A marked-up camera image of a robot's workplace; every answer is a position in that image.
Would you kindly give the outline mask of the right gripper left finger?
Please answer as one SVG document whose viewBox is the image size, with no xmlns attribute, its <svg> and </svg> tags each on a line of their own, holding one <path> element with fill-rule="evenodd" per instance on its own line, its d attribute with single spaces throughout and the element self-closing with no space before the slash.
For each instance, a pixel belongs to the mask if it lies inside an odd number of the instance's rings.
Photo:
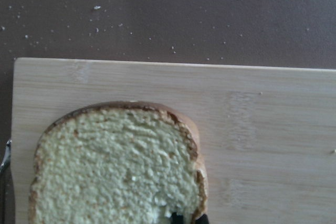
<svg viewBox="0 0 336 224">
<path fill-rule="evenodd" d="M 170 224 L 184 224 L 184 216 L 173 212 L 170 217 Z"/>
</svg>

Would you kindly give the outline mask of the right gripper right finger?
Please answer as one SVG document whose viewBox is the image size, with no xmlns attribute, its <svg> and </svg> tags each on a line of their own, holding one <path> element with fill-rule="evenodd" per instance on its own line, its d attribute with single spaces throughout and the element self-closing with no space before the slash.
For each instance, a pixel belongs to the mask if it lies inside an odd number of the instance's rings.
<svg viewBox="0 0 336 224">
<path fill-rule="evenodd" d="M 209 219 L 207 214 L 203 214 L 198 219 L 195 220 L 195 224 L 209 224 Z"/>
</svg>

